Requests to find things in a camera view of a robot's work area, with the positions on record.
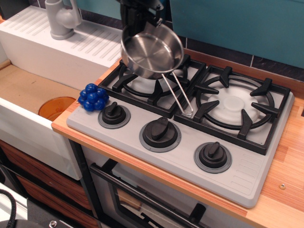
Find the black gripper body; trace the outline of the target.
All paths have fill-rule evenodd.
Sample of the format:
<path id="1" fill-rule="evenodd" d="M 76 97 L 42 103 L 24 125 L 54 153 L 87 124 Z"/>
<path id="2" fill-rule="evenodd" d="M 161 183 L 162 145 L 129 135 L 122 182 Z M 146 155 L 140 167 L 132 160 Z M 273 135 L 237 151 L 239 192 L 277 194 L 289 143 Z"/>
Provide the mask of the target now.
<path id="1" fill-rule="evenodd" d="M 154 26 L 162 23 L 161 11 L 164 5 L 160 0 L 118 0 L 120 3 L 121 21 L 123 22 L 123 8 L 145 8 L 145 19 Z"/>

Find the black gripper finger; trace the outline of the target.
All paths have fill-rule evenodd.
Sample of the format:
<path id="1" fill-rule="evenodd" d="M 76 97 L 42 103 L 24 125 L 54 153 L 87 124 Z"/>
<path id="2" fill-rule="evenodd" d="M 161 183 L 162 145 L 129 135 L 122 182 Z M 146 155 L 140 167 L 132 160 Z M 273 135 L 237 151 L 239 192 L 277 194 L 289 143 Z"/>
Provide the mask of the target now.
<path id="1" fill-rule="evenodd" d="M 133 37 L 145 29 L 145 8 L 123 8 L 123 26 L 127 35 Z"/>

